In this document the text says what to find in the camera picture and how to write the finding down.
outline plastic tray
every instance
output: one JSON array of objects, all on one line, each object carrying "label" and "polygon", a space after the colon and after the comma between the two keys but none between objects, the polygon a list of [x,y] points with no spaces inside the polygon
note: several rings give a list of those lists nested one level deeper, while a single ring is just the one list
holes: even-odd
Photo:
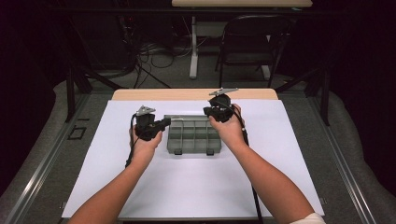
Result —
[{"label": "plastic tray", "polygon": [[169,126],[167,149],[169,153],[220,153],[221,140],[210,125],[207,116],[165,115],[172,120]]}]

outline white sleeve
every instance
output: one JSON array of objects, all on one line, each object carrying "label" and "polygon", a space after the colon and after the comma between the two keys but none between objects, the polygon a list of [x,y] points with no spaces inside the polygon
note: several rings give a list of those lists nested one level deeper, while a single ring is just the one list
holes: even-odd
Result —
[{"label": "white sleeve", "polygon": [[319,214],[312,213],[306,218],[291,222],[290,224],[325,224],[325,222]]}]

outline wooden table edge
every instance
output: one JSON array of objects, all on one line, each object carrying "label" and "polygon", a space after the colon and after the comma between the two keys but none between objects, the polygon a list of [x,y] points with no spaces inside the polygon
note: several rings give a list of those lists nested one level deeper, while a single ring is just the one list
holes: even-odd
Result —
[{"label": "wooden table edge", "polygon": [[[111,100],[133,101],[133,100],[209,100],[213,95],[210,92],[219,89],[139,89],[139,90],[116,90]],[[239,89],[227,92],[231,99],[262,99],[278,100],[273,89]]]}]

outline white paper sheet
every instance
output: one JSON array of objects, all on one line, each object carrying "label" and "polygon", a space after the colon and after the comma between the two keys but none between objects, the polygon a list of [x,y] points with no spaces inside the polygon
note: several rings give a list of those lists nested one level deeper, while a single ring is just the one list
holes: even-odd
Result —
[{"label": "white paper sheet", "polygon": [[[324,215],[286,110],[276,100],[233,100],[242,107],[249,144],[285,173]],[[124,169],[129,155],[132,114],[141,105],[164,115],[203,115],[208,101],[109,101],[88,150],[78,180],[64,209],[71,217],[96,191]],[[256,217],[251,185],[230,149],[220,154],[171,155],[167,129],[154,158],[120,213],[134,218]],[[271,214],[261,203],[262,215]]]}]

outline desk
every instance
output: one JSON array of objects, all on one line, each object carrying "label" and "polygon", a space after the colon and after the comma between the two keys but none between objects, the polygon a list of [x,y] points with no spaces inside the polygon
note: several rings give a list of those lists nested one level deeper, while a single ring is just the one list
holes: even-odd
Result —
[{"label": "desk", "polygon": [[[141,105],[156,108],[156,119],[166,114],[203,115],[203,107],[208,106],[207,100],[212,98],[208,93],[212,91],[215,90],[116,91],[107,104],[63,217],[71,217],[123,169],[129,154],[130,119]],[[275,91],[242,89],[228,95],[243,108],[250,145],[288,175],[315,211],[324,215],[288,115]],[[119,219],[257,218],[250,183],[230,149],[223,145],[219,154],[210,157],[206,154],[172,155],[166,150],[167,133],[165,130],[150,166]],[[264,217],[271,216],[262,203],[261,210]]]},{"label": "desk", "polygon": [[[174,7],[311,7],[311,0],[172,0]],[[197,23],[193,16],[191,22],[192,54],[190,78],[197,78],[198,50],[197,50]]]}]

